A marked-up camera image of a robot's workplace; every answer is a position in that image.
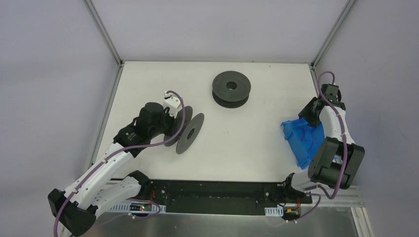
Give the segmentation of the black cable spool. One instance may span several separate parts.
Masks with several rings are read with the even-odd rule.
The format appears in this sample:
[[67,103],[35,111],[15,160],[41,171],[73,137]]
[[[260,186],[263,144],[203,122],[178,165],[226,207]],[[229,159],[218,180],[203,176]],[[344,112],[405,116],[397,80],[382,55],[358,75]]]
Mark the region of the black cable spool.
[[248,101],[250,92],[250,80],[237,71],[222,72],[212,81],[212,97],[224,108],[235,109],[243,106]]

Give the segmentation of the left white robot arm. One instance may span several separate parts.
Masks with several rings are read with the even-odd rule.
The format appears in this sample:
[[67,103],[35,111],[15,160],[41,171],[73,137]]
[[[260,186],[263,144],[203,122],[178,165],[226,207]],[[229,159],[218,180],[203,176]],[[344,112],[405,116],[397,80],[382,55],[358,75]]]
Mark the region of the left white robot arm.
[[60,236],[60,228],[64,227],[72,237],[79,237],[114,205],[133,197],[151,197],[151,181],[138,170],[109,188],[105,185],[144,149],[177,142],[192,113],[192,107],[180,99],[173,103],[146,103],[139,115],[119,130],[99,161],[65,190],[53,189],[48,194],[55,217],[53,235]]

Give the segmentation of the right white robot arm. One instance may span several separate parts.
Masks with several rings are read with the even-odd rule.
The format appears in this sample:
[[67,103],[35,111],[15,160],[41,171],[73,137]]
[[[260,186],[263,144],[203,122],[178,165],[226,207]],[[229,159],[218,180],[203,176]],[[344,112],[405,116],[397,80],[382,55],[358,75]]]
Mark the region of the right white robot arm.
[[298,114],[298,119],[281,123],[285,140],[301,173],[288,175],[280,187],[281,198],[293,202],[305,191],[325,186],[348,189],[365,155],[365,149],[351,138],[345,121],[346,107],[337,85],[323,84],[318,97]]

